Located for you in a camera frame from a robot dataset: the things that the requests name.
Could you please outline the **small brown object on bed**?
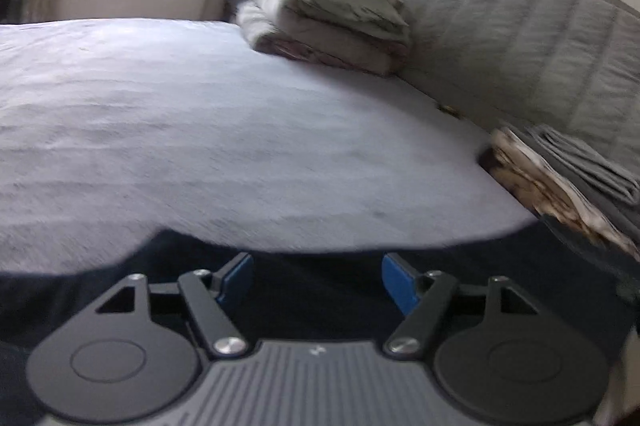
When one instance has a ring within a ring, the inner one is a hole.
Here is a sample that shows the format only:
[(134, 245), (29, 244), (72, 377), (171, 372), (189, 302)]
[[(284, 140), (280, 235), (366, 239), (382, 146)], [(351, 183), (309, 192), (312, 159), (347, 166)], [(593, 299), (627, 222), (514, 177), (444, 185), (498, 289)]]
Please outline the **small brown object on bed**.
[(461, 117), (461, 115), (457, 111), (457, 109), (453, 108), (451, 106), (438, 104), (437, 105), (437, 109), (439, 110), (439, 112), (442, 112), (442, 113), (447, 114), (449, 116), (456, 117), (456, 118), (460, 118)]

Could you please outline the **stack of folded clothes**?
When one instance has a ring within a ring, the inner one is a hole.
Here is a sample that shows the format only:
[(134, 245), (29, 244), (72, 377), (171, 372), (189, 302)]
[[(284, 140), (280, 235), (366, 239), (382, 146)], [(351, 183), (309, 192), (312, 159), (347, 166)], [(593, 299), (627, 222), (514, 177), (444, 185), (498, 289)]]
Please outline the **stack of folded clothes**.
[(491, 132), (478, 163), (521, 205), (639, 259), (639, 175), (546, 125)]

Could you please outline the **grey quilted headboard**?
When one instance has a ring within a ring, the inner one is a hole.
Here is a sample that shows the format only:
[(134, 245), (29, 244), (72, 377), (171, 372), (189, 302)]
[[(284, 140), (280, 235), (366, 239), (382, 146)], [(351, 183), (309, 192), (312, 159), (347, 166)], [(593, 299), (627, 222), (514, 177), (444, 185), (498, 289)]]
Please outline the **grey quilted headboard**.
[(548, 125), (639, 167), (639, 14), (621, 0), (403, 0), (401, 77), (484, 129)]

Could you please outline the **dark blue jeans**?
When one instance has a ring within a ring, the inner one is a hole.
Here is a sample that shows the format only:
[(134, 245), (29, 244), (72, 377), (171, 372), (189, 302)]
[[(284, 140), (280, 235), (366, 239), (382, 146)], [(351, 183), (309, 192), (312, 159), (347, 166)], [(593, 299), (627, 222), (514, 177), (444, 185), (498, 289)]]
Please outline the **dark blue jeans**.
[[(480, 285), (504, 275), (592, 340), (609, 361), (620, 356), (632, 324), (616, 277), (594, 264), (597, 250), (538, 222), (486, 241), (405, 249), (420, 271), (440, 270)], [(25, 364), (38, 342), (124, 277), (167, 283), (194, 269), (216, 270), (234, 249), (162, 230), (127, 256), (66, 274), (1, 276), (1, 420), (31, 425), (42, 417)], [(252, 287), (232, 314), (250, 339), (383, 340), (400, 321), (381, 279), (379, 249), (327, 253), (255, 251)]]

